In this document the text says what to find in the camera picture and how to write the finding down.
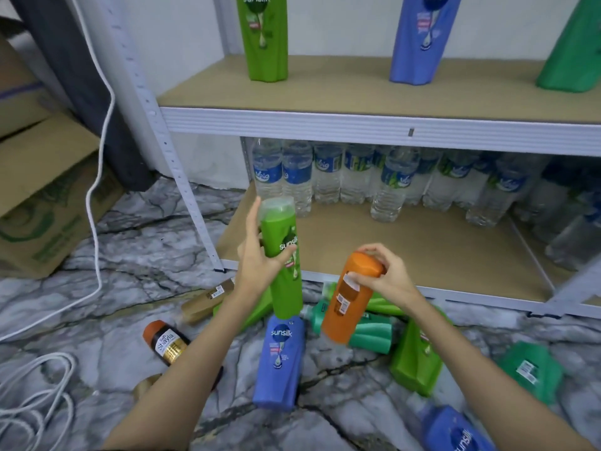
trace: forearm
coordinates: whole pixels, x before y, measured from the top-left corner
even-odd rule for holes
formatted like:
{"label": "forearm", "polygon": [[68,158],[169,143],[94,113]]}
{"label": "forearm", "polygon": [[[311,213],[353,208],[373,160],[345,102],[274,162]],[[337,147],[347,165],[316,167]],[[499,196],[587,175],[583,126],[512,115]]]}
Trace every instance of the forearm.
{"label": "forearm", "polygon": [[104,449],[187,449],[221,363],[251,312],[253,301],[239,295],[234,291],[224,301],[219,313],[113,429]]}
{"label": "forearm", "polygon": [[592,450],[590,443],[483,356],[425,300],[408,310],[500,451]]}

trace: coiled white cable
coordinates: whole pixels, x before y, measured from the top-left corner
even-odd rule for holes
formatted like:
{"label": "coiled white cable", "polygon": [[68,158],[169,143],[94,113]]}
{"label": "coiled white cable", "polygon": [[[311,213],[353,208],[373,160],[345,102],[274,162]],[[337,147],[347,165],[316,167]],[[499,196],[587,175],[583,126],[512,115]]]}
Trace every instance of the coiled white cable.
{"label": "coiled white cable", "polygon": [[[0,343],[3,341],[7,341],[12,337],[24,333],[31,328],[37,326],[38,324],[43,323],[44,321],[52,318],[53,316],[59,315],[62,312],[74,307],[84,301],[89,299],[98,298],[102,291],[102,278],[100,275],[100,265],[99,265],[99,244],[98,244],[98,234],[96,232],[96,226],[94,224],[94,216],[91,210],[91,197],[92,193],[98,187],[100,180],[102,178],[102,168],[103,168],[103,154],[105,150],[105,139],[106,139],[106,131],[108,129],[110,117],[112,116],[113,110],[115,109],[115,92],[110,86],[108,80],[106,79],[105,74],[102,72],[100,64],[98,63],[98,59],[96,57],[96,53],[94,52],[94,47],[92,46],[92,41],[90,39],[90,33],[88,31],[88,27],[85,23],[84,16],[82,15],[81,9],[79,8],[79,3],[77,0],[71,0],[73,2],[73,7],[75,8],[75,13],[79,18],[79,22],[81,24],[81,29],[84,33],[85,42],[88,46],[88,50],[92,57],[92,61],[94,62],[94,66],[96,67],[96,71],[100,75],[102,82],[105,84],[106,89],[110,94],[110,103],[108,110],[106,112],[105,120],[102,124],[102,130],[100,133],[100,145],[98,149],[98,170],[96,173],[96,179],[94,183],[88,189],[88,192],[85,195],[85,211],[88,216],[88,222],[90,223],[90,229],[92,232],[92,238],[94,240],[94,271],[96,273],[96,280],[98,282],[98,287],[94,290],[94,292],[90,293],[83,298],[80,298],[72,303],[67,304],[63,308],[59,310],[53,311],[49,315],[34,321],[32,324],[29,324],[15,332],[9,333],[0,337]],[[52,389],[43,390],[29,396],[26,400],[24,400],[17,408],[4,408],[2,407],[3,401],[7,397],[7,395],[11,392],[11,388],[18,383],[20,380],[27,377],[27,375],[34,371],[37,367],[45,364],[48,361],[58,361],[60,362],[65,371],[63,375],[63,379],[54,386]],[[40,356],[34,359],[32,362],[25,364],[23,367],[20,367],[18,370],[12,372],[8,375],[0,384],[0,440],[4,432],[11,426],[19,426],[22,428],[26,435],[28,436],[28,443],[25,448],[25,451],[35,451],[39,447],[41,443],[41,439],[44,431],[46,430],[46,425],[48,424],[50,418],[54,414],[56,407],[59,405],[61,400],[64,400],[67,405],[67,421],[63,428],[63,431],[60,433],[59,437],[56,439],[54,445],[50,448],[50,451],[54,451],[59,443],[64,438],[65,434],[71,427],[74,419],[74,406],[73,400],[71,397],[65,392],[65,387],[69,383],[69,379],[76,367],[75,358],[68,353],[50,353],[44,356]],[[48,403],[50,406],[45,415],[39,411],[39,409],[44,408]],[[33,417],[34,426],[30,424],[30,422],[26,421],[26,417]]]}

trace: cardboard box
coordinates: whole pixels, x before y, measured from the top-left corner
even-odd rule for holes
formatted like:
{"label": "cardboard box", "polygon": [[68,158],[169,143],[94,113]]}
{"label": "cardboard box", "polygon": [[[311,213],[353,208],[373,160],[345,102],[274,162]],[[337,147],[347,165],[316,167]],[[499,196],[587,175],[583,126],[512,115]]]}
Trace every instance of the cardboard box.
{"label": "cardboard box", "polygon": [[210,290],[202,290],[193,299],[182,304],[182,319],[194,324],[213,313],[223,300],[234,290],[234,282],[228,279]]}
{"label": "cardboard box", "polygon": [[[90,234],[85,195],[98,143],[61,113],[0,143],[0,276],[47,277]],[[94,219],[121,195],[105,166],[92,197]]]}
{"label": "cardboard box", "polygon": [[57,110],[48,90],[0,37],[0,137],[45,120]]}

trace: gray marbled floor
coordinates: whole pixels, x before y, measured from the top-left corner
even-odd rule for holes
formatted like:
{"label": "gray marbled floor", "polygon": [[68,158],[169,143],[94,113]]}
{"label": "gray marbled floor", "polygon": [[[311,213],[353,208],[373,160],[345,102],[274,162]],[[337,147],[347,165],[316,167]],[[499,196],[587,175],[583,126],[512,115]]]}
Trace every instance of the gray marbled floor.
{"label": "gray marbled floor", "polygon": [[[216,241],[242,196],[236,190],[196,187],[207,227]],[[76,419],[61,449],[100,446],[131,408],[131,389],[164,371],[141,338],[154,319],[174,322],[181,301],[174,295],[209,288],[231,276],[212,271],[172,181],[161,179],[146,193],[125,196],[99,224],[104,294],[44,326],[0,345],[0,380],[16,367],[51,351],[79,361],[69,392]],[[82,242],[60,270],[42,280],[0,280],[0,335],[18,329],[95,289],[92,244]],[[304,299],[316,302],[321,285],[305,282]],[[453,322],[485,355],[497,358],[514,342],[547,345],[567,377],[552,408],[601,449],[601,321],[564,317],[526,318],[523,313],[461,303],[442,304]],[[206,323],[182,330],[190,337]],[[421,450],[408,432],[410,393],[387,370],[387,357],[365,350],[330,348],[308,331],[298,408],[289,414],[251,403],[264,323],[241,333],[225,360],[225,374],[207,402],[192,450]],[[14,390],[13,402],[48,386],[61,371],[35,371]],[[447,371],[434,400],[465,409]],[[65,416],[50,424],[47,449]],[[8,433],[2,449],[18,449]]]}

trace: orange bottle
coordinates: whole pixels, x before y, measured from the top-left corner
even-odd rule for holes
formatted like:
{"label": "orange bottle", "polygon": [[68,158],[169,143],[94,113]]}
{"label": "orange bottle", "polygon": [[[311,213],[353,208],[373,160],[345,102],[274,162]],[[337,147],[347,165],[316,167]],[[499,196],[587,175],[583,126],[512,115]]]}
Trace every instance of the orange bottle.
{"label": "orange bottle", "polygon": [[382,263],[374,257],[358,251],[351,253],[323,317],[321,332],[336,343],[348,344],[373,293],[372,289],[352,280],[348,273],[379,277],[384,270]]}

